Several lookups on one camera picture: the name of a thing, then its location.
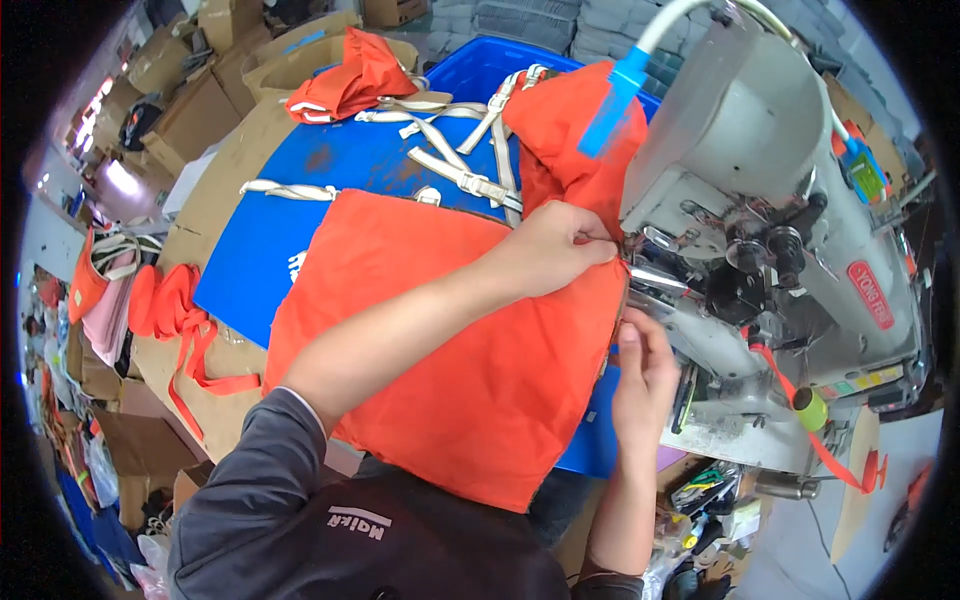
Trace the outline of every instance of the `orange strap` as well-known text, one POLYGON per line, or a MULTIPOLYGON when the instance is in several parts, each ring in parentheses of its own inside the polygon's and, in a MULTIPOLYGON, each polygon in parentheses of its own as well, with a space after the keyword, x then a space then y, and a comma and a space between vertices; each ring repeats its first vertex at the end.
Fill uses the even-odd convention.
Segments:
POLYGON ((193 293, 199 280, 200 270, 195 265, 179 264, 166 276, 162 276, 160 271, 151 265, 143 267, 133 281, 128 320, 130 331, 136 335, 153 337, 160 341, 180 336, 177 368, 170 377, 167 392, 187 425, 197 438, 202 440, 203 430, 174 387, 177 371, 183 367, 186 376, 215 396, 255 390, 260 387, 260 375, 252 373, 220 379, 206 377, 204 353, 217 335, 217 324, 209 319, 206 311, 193 303, 193 293), (187 359, 191 342, 193 353, 187 359))
MULTIPOLYGON (((783 391, 786 393, 786 396, 790 399, 790 408, 793 408, 793 396, 797 394, 797 388, 786 378, 780 369, 777 367, 777 363, 774 361, 774 353, 768 347, 763 344, 750 344, 750 352, 756 352, 767 361, 767 364, 770 365, 770 369, 773 370, 774 374, 777 376, 777 379, 780 380, 780 384, 783 387, 783 391)), ((820 457, 820 460, 824 462, 824 465, 827 466, 829 471, 833 473, 837 479, 844 482, 848 486, 857 488, 863 493, 870 493, 874 490, 876 486, 876 480, 878 477, 881 478, 880 487, 883 488, 883 484, 886 483, 886 471, 887 471, 887 457, 883 457, 883 468, 876 468, 876 459, 877 452, 876 450, 871 450, 867 455, 867 464, 864 466, 863 473, 863 483, 860 483, 856 480, 856 477, 850 470, 840 464, 833 454, 827 450, 827 447, 824 446, 824 443, 820 441, 820 438, 815 436, 812 432, 806 432, 806 435, 810 437, 810 443, 813 444, 813 449, 817 451, 817 456, 820 457)))

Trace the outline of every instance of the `blue plastic bin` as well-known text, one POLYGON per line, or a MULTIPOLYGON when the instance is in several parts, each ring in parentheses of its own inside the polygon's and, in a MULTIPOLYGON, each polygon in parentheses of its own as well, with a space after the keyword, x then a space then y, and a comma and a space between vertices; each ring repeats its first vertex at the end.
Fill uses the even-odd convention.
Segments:
MULTIPOLYGON (((508 75, 524 71, 534 63, 561 73, 583 66, 574 59, 522 42, 500 37, 475 37, 433 65, 425 75, 430 80, 430 89, 453 94, 453 102, 486 103, 508 75)), ((645 91, 636 96, 649 123, 660 107, 660 100, 645 91)))

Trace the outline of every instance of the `person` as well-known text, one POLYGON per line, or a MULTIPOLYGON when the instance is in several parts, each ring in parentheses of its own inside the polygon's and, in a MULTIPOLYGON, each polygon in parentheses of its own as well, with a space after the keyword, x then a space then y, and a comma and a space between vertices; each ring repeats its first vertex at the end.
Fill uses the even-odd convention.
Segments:
POLYGON ((573 588, 524 515, 398 468, 331 482, 323 465, 344 413, 474 321, 614 260, 610 240, 592 212, 548 203, 475 262, 313 340, 175 517, 171 598, 639 598, 679 369, 663 329, 637 310, 617 338, 616 466, 573 588))

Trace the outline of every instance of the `hand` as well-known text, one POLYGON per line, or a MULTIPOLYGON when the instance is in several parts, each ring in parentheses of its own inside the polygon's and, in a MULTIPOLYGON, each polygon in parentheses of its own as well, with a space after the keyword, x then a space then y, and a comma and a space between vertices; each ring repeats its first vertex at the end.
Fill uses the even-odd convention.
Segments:
POLYGON ((680 383, 680 368, 662 325, 627 307, 617 336, 620 383, 613 430, 621 454, 656 449, 680 383))
POLYGON ((490 268, 515 300, 534 298, 613 260, 617 248, 610 240, 596 214, 554 200, 530 213, 477 263, 490 268))

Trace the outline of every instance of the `pink fabric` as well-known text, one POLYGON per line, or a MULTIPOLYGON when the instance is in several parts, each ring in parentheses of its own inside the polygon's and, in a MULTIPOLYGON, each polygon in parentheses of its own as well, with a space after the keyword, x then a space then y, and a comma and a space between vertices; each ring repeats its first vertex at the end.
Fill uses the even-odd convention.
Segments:
MULTIPOLYGON (((113 259, 110 268, 132 264, 134 256, 133 251, 124 252, 113 259)), ((111 281, 100 301, 84 315, 84 335, 97 356, 111 367, 127 336, 127 305, 132 286, 132 276, 111 281)))

